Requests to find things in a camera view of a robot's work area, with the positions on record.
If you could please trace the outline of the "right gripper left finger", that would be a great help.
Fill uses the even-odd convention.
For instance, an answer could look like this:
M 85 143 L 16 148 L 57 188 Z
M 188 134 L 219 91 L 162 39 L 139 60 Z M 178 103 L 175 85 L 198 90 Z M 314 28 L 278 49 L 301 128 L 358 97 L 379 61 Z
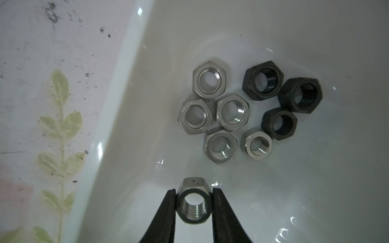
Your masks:
M 168 190 L 140 243 L 173 243 L 176 222 L 176 190 Z

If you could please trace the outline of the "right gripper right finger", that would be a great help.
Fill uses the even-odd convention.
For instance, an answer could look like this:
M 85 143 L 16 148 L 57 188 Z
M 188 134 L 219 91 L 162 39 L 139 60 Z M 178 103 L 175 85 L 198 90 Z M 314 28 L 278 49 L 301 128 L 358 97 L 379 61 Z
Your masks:
M 251 243 L 220 188 L 213 188 L 212 229 L 215 243 Z

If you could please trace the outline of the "black nut bottom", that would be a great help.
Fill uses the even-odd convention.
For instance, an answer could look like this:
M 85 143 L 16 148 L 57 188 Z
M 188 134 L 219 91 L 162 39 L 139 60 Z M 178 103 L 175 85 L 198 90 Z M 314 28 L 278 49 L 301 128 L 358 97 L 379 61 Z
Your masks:
M 264 113 L 261 128 L 273 139 L 280 141 L 294 135 L 297 117 L 283 108 L 274 108 Z

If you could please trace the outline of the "black nut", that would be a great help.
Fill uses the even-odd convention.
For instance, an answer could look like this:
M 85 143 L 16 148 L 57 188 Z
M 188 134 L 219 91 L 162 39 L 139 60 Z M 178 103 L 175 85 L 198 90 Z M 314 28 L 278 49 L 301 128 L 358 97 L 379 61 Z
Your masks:
M 288 79 L 278 94 L 282 108 L 298 113 L 312 113 L 322 99 L 321 85 L 313 78 Z
M 283 79 L 284 73 L 268 61 L 246 70 L 242 89 L 252 100 L 263 101 L 278 95 Z
M 261 128 L 273 139 L 280 141 L 294 135 L 297 117 L 283 108 L 274 108 L 264 113 Z

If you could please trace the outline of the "silver nut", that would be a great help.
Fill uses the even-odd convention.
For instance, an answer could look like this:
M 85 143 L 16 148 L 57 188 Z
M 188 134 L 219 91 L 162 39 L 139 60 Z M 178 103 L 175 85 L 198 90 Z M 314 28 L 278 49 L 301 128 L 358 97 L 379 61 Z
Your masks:
M 195 68 L 192 77 L 193 92 L 207 101 L 219 97 L 226 90 L 226 71 L 213 61 Z
M 241 137 L 241 151 L 255 161 L 265 160 L 273 151 L 273 139 L 260 128 L 252 128 Z
M 237 151 L 237 147 L 237 139 L 222 128 L 215 128 L 207 132 L 203 143 L 205 156 L 216 164 L 231 160 Z
M 178 122 L 189 135 L 207 132 L 212 122 L 213 114 L 202 99 L 185 101 L 178 115 Z
M 216 102 L 216 121 L 228 131 L 245 126 L 249 120 L 248 102 L 236 93 L 223 96 Z
M 211 189 L 204 178 L 185 178 L 177 191 L 176 211 L 185 223 L 204 223 L 212 212 L 211 196 Z

